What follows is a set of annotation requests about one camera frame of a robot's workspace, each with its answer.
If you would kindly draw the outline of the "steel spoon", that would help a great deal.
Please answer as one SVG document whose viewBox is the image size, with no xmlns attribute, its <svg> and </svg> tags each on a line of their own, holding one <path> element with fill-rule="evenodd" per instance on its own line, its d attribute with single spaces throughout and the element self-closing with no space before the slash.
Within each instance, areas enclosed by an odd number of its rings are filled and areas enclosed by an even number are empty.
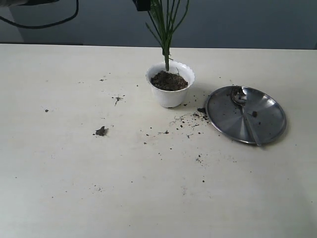
<svg viewBox="0 0 317 238">
<path fill-rule="evenodd" d="M 232 101 L 240 107 L 241 113 L 244 119 L 244 123 L 248 129 L 248 132 L 253 137 L 255 144 L 257 146 L 262 146 L 262 143 L 260 142 L 260 139 L 258 135 L 256 134 L 252 124 L 250 123 L 250 120 L 248 119 L 248 115 L 245 111 L 245 106 L 247 103 L 247 95 L 244 93 L 243 88 L 241 86 L 234 86 L 231 91 L 231 98 L 232 98 Z"/>
</svg>

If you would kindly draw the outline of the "red artificial flower with leaves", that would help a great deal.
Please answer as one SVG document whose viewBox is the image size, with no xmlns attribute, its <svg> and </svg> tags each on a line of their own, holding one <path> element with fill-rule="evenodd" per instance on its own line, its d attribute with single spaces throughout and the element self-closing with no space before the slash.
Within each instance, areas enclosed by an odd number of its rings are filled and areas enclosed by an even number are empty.
<svg viewBox="0 0 317 238">
<path fill-rule="evenodd" d="M 146 23 L 146 27 L 161 47 L 166 71 L 169 71 L 170 46 L 173 34 L 184 21 L 189 5 L 189 0 L 150 1 L 150 10 L 147 13 L 153 28 L 148 23 Z"/>
</svg>

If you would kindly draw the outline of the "dark brown potting soil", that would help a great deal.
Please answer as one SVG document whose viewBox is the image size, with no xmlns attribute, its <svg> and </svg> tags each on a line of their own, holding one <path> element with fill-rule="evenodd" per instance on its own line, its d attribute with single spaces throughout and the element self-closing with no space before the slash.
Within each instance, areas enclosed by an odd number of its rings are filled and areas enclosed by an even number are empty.
<svg viewBox="0 0 317 238">
<path fill-rule="evenodd" d="M 188 82 L 179 74 L 160 71 L 150 80 L 151 84 L 165 91 L 178 91 L 187 88 Z"/>
</svg>

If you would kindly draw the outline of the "white plastic flower pot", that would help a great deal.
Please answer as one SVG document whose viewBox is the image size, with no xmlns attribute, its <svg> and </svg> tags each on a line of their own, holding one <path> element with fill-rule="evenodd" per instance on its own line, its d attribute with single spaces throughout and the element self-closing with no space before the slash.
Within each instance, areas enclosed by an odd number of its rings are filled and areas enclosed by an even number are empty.
<svg viewBox="0 0 317 238">
<path fill-rule="evenodd" d="M 169 72 L 178 74 L 188 83 L 187 87 L 176 91 L 166 91 L 155 87 L 151 83 L 151 79 L 159 72 L 165 70 L 165 62 L 153 64 L 146 72 L 146 80 L 151 86 L 151 91 L 156 101 L 164 108 L 174 108 L 179 106 L 185 100 L 188 90 L 195 82 L 195 74 L 193 70 L 180 62 L 169 61 Z"/>
</svg>

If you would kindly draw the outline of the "round steel plate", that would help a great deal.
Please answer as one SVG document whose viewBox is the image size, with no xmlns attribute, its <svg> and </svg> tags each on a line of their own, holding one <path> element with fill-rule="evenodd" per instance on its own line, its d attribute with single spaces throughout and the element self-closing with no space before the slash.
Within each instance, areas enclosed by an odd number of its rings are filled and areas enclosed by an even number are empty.
<svg viewBox="0 0 317 238">
<path fill-rule="evenodd" d="M 225 136 L 239 142 L 255 141 L 244 123 L 240 107 L 232 101 L 234 86 L 226 86 L 212 92 L 205 110 L 212 125 Z M 287 119 L 279 103 L 266 93 L 241 86 L 247 95 L 245 111 L 262 145 L 277 140 L 286 130 Z"/>
</svg>

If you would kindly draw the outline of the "soil clump on table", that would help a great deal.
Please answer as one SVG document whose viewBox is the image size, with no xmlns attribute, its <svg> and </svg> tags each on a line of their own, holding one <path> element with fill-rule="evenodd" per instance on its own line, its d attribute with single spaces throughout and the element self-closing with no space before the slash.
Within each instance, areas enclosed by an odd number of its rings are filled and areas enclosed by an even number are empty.
<svg viewBox="0 0 317 238">
<path fill-rule="evenodd" d="M 108 133 L 108 128 L 102 126 L 100 129 L 97 129 L 93 135 L 96 136 L 106 136 Z"/>
</svg>

